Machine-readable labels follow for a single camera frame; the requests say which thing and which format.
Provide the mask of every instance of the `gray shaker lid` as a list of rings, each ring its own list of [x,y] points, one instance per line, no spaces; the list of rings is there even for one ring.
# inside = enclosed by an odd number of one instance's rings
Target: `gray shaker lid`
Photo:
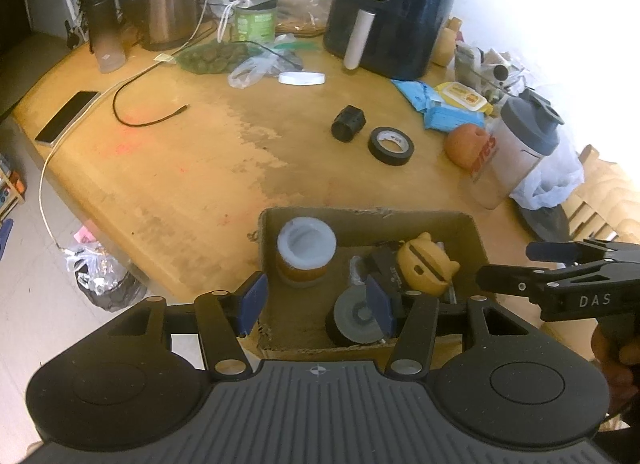
[[[564,125],[564,121],[550,101],[533,89],[526,88],[517,98],[509,98],[501,114],[509,130],[538,154],[551,155],[558,147],[558,125]]]

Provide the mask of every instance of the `green jar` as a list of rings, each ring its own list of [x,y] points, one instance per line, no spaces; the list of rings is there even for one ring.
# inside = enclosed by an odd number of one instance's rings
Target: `green jar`
[[[248,9],[234,8],[235,22],[232,40],[251,40],[272,44],[276,39],[277,0],[258,4]]]

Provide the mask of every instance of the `orange ball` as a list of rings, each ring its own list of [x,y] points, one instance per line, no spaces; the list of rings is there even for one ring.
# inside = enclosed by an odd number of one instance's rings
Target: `orange ball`
[[[453,130],[444,141],[444,151],[455,165],[471,172],[489,134],[478,125],[467,123]]]

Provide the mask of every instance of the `wooden chair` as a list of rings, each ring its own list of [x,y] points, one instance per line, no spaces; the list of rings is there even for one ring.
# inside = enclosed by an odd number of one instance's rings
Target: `wooden chair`
[[[640,192],[615,163],[588,145],[580,154],[585,183],[562,205],[572,240],[589,237],[640,244]]]

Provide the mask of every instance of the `trash bag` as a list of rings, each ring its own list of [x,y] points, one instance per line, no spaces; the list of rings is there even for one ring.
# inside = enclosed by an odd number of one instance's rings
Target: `trash bag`
[[[85,281],[88,269],[82,266],[76,271],[76,283],[78,289],[93,303],[96,307],[104,309],[108,313],[116,313],[129,305],[142,300],[146,295],[146,286],[142,285],[131,273],[127,272],[122,281],[108,293],[96,295],[88,288],[84,287],[81,282]]]
[[[77,245],[66,257],[66,269],[94,305],[113,313],[142,299],[146,287],[99,242]]]

